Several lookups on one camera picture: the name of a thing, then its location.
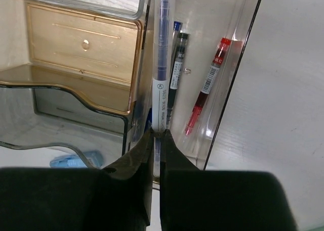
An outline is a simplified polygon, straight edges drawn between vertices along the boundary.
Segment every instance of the pen cap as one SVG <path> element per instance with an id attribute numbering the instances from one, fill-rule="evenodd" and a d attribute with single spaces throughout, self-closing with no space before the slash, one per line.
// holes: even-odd
<path id="1" fill-rule="evenodd" d="M 229 46 L 231 45 L 231 40 L 227 38 L 222 38 L 221 42 L 219 43 L 217 47 L 217 52 L 215 54 L 213 63 L 217 64 L 219 66 L 222 65 L 225 55 L 229 49 Z"/>
<path id="2" fill-rule="evenodd" d="M 174 22 L 173 30 L 180 31 L 181 30 L 181 27 L 182 27 L 182 23 L 181 22 L 179 22 L 179 21 L 175 21 Z"/>

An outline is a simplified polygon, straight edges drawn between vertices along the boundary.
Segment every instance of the transparent pen holder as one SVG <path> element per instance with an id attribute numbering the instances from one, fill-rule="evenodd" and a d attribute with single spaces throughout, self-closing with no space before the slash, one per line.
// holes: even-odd
<path id="1" fill-rule="evenodd" d="M 171 132 L 200 169 L 207 165 L 260 1 L 176 0 L 175 20 L 183 22 L 190 39 Z"/>

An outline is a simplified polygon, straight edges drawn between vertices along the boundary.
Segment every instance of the barcode sticker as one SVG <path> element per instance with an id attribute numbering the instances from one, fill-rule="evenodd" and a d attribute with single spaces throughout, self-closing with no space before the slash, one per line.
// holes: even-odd
<path id="1" fill-rule="evenodd" d="M 182 62 L 177 62 L 177 61 L 174 62 L 170 89 L 178 89 L 179 87 L 182 64 L 183 64 Z"/>
<path id="2" fill-rule="evenodd" d="M 219 67 L 211 66 L 209 74 L 208 74 L 206 81 L 204 83 L 204 87 L 201 90 L 202 93 L 207 94 L 207 95 L 210 94 L 212 87 L 213 87 L 213 83 L 215 81 L 215 78 L 219 72 L 219 69 L 220 69 Z"/>

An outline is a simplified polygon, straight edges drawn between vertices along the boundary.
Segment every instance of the acrylic storage box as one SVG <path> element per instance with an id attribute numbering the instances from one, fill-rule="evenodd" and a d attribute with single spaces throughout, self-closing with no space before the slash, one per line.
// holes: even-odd
<path id="1" fill-rule="evenodd" d="M 150 96 L 150 16 L 127 20 L 33 0 L 0 7 L 2 146 L 67 147 L 84 160 L 98 151 L 104 167 L 136 144 Z"/>
<path id="2" fill-rule="evenodd" d="M 208 161 L 260 1 L 176 0 L 175 20 L 183 22 L 182 31 L 190 38 L 171 132 L 177 147 L 200 169 L 204 169 Z M 221 41 L 228 42 L 228 48 L 224 49 Z M 213 62 L 219 72 L 211 80 L 215 73 L 215 67 L 211 67 Z M 205 96 L 209 92 L 203 107 L 201 98 L 197 101 L 201 92 Z"/>
<path id="3" fill-rule="evenodd" d="M 150 3 L 154 2 L 154 0 L 144 1 L 145 5 L 151 5 Z M 185 73 L 181 73 L 171 131 L 178 148 L 200 168 L 204 167 L 208 159 L 233 76 L 238 69 L 259 2 L 260 0 L 176 0 L 175 20 L 183 23 L 182 32 L 188 33 L 190 38 L 183 64 Z M 132 14 L 129 13 L 130 10 L 126 13 L 123 10 L 121 13 L 120 8 L 116 9 L 110 5 L 100 5 L 100 8 L 89 6 L 89 1 L 83 0 L 4 0 L 0 4 L 3 7 L 0 12 L 3 13 L 1 20 L 4 22 L 0 31 L 4 42 L 4 46 L 0 49 L 2 86 L 33 88 L 31 92 L 26 91 L 31 94 L 32 112 L 36 112 L 37 122 L 40 119 L 57 121 L 55 127 L 52 125 L 48 127 L 51 129 L 61 130 L 58 122 L 64 122 L 64 126 L 73 128 L 73 130 L 69 128 L 68 132 L 74 132 L 75 127 L 81 132 L 93 130 L 96 134 L 103 134 L 103 138 L 107 141 L 109 138 L 104 137 L 104 134 L 113 132 L 111 136 L 118 136 L 118 129 L 122 127 L 116 124 L 112 128 L 112 125 L 106 123 L 118 122 L 119 119 L 126 121 L 127 124 L 125 123 L 124 126 L 127 125 L 125 128 L 127 131 L 123 131 L 124 136 L 119 140 L 123 142 L 123 151 L 126 151 L 126 145 L 132 142 L 129 139 L 135 139 L 133 141 L 135 143 L 144 130 L 143 122 L 147 115 L 151 86 L 151 11 L 154 6 L 150 6 L 151 10 L 148 13 L 148 6 L 145 5 L 140 16 L 134 15 L 141 9 L 133 10 L 136 12 L 130 16 Z M 39 17 L 47 23 L 37 20 Z M 131 38 L 136 34 L 137 41 L 133 40 L 128 43 L 120 39 L 119 47 L 114 48 L 115 40 L 119 41 L 117 39 L 119 36 L 109 34 L 106 30 L 108 27 L 122 28 L 120 31 L 125 32 Z M 60 36 L 61 30 L 65 31 L 63 38 Z M 39 37 L 36 36 L 36 39 L 31 37 L 30 34 L 33 35 L 33 33 Z M 100 39 L 89 40 L 89 36 Z M 215 82 L 210 84 L 210 94 L 201 115 L 197 117 L 197 122 L 188 137 L 184 134 L 186 125 L 199 92 L 206 83 L 210 64 L 216 60 L 217 45 L 222 38 L 230 42 L 229 48 L 223 55 L 222 66 Z M 71 39 L 75 39 L 77 43 L 70 43 Z M 93 43 L 98 45 L 99 49 L 87 58 L 85 55 L 91 54 Z M 136 44 L 135 48 L 130 46 L 131 43 Z M 104 57 L 105 52 L 111 54 L 112 57 Z M 133 70 L 126 70 L 124 72 L 127 73 L 119 74 L 114 65 L 122 63 L 123 66 L 128 65 L 130 68 L 131 54 L 134 58 Z M 91 70 L 88 70 L 89 65 L 98 63 L 100 66 L 90 67 Z M 6 88 L 4 94 L 9 94 L 8 91 L 11 90 L 22 89 Z M 124 101 L 127 95 L 129 96 L 128 103 Z M 13 97 L 6 97 L 7 101 L 9 99 L 13 101 Z M 6 114 L 12 112 L 14 112 L 13 109 L 7 110 Z M 110 117 L 117 117 L 118 120 L 110 120 Z M 7 148 L 10 144 L 13 145 L 11 148 L 17 148 L 17 146 L 27 148 L 31 137 L 26 138 L 25 142 L 16 142 L 18 135 L 16 131 L 12 132 L 11 139 L 6 141 L 0 139 L 0 141 L 5 142 L 3 145 Z M 86 141 L 87 138 L 96 134 L 94 132 L 89 136 L 80 134 L 80 138 Z M 58 144 L 57 141 L 53 142 L 55 138 L 51 138 L 51 144 L 46 141 L 45 145 L 70 146 L 70 149 L 76 152 L 78 149 L 73 146 L 79 147 L 77 141 L 67 144 L 68 141 L 65 139 L 65 136 L 62 137 Z M 37 142 L 37 144 L 37 146 L 42 146 L 43 142 Z M 82 149 L 79 152 L 91 150 L 94 150 L 94 147 Z"/>

